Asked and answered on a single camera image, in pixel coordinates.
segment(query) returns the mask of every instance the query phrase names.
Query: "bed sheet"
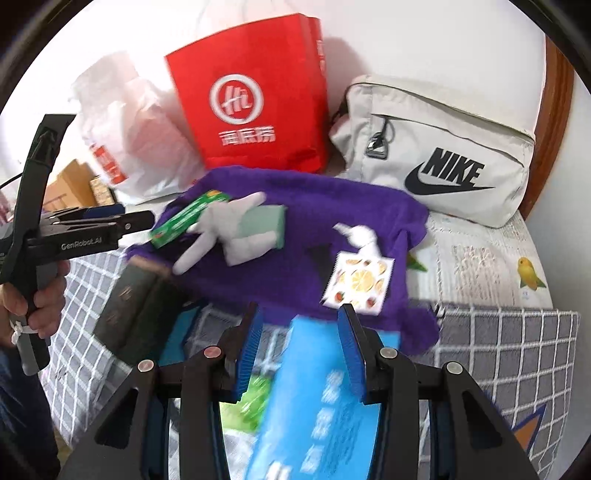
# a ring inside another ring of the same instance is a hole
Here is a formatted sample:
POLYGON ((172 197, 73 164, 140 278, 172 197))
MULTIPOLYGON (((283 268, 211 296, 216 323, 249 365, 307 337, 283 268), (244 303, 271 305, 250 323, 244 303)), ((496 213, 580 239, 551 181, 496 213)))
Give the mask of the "bed sheet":
MULTIPOLYGON (((88 425, 125 379, 131 367, 117 360, 92 330, 124 266, 121 251, 72 261, 63 322, 53 337, 50 365, 41 382, 59 432, 75 445, 88 425)), ((476 307, 447 304, 439 342, 415 361, 442 366, 455 360, 488 390, 512 426, 545 406, 530 458, 545 478, 563 434, 570 403, 579 315, 547 309, 476 307)), ((239 319, 216 306, 205 308, 186 345, 192 355, 216 343, 239 319)), ((281 365, 285 328, 265 325, 255 373, 272 377, 281 365)), ((178 478, 178 415, 169 442, 169 478, 178 478)), ((428 478, 430 447, 427 404, 420 407, 420 480, 428 478)), ((225 432, 232 480, 240 480, 253 438, 225 432)))
POLYGON ((481 306, 553 307, 538 252, 519 212, 501 228, 431 212, 427 236, 411 255, 407 261, 411 298, 481 306))

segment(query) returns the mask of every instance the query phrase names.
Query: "white wall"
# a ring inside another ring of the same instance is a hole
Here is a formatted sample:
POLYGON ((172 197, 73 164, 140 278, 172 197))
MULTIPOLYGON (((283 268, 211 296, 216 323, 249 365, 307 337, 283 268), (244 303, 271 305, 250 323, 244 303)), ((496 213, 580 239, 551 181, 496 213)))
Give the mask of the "white wall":
POLYGON ((568 468, 591 434, 591 95, 577 77, 558 159, 527 226, 554 306, 581 313, 569 417, 549 478, 568 468))
MULTIPOLYGON (((252 18, 271 3, 250 0, 243 9, 241 0, 213 0, 209 8, 232 21, 242 11, 252 18)), ((43 50, 1 113, 4 175, 22 168, 44 113, 76 111, 68 103, 70 85, 101 56, 126 49, 140 74, 172 89, 163 56, 197 38, 204 5, 206 0, 92 2, 43 50)), ((524 127, 535 125, 544 37, 508 0, 287 0, 283 8, 322 20, 332 111, 353 77, 382 73, 481 93, 512 108, 524 127)), ((76 128, 64 139, 56 170, 89 155, 76 128)))

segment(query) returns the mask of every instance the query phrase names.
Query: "blue jeans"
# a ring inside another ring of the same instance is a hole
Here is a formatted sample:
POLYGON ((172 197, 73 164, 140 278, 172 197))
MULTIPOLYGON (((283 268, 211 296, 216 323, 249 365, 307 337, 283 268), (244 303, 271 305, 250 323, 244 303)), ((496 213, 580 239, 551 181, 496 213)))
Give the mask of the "blue jeans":
POLYGON ((0 423, 38 476, 54 480, 60 462, 49 403, 39 378, 23 373, 16 349, 0 348, 0 423))

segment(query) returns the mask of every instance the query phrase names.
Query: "black gripper frame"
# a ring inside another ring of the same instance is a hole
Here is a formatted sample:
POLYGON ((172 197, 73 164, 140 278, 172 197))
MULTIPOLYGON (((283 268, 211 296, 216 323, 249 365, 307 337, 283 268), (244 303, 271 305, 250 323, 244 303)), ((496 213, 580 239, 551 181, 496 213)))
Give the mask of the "black gripper frame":
POLYGON ((181 479, 230 480, 219 402, 236 403, 237 359, 257 315, 251 304, 241 324, 217 346, 159 368, 144 360, 100 411, 58 480, 166 480, 169 399, 181 398, 181 479))
MULTIPOLYGON (((22 325, 36 309, 35 292, 56 277, 58 260, 117 249, 123 235, 154 224, 151 212, 122 215, 121 206, 106 218, 96 218, 103 207, 42 214, 47 181, 72 120, 74 115, 45 115, 24 164, 14 218, 0 228, 0 284, 12 283, 27 300, 27 315, 11 316, 22 325)), ((27 375, 49 364, 48 340, 36 333, 21 335, 17 347, 27 375)))
POLYGON ((353 307, 341 307, 363 359, 364 404, 381 404, 369 480, 414 480, 418 471, 419 400, 429 401, 431 480, 537 480, 507 422, 467 370, 416 364, 384 349, 362 327, 353 307))

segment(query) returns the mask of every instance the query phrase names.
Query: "blue box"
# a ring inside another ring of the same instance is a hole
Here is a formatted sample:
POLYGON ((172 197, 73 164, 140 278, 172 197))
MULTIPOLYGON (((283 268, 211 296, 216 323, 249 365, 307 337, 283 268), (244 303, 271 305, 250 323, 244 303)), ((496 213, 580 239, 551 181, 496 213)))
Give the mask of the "blue box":
MULTIPOLYGON (((399 347, 399 333, 380 337, 399 347)), ((350 390, 336 322, 296 317, 245 479, 366 478, 379 409, 350 390)))

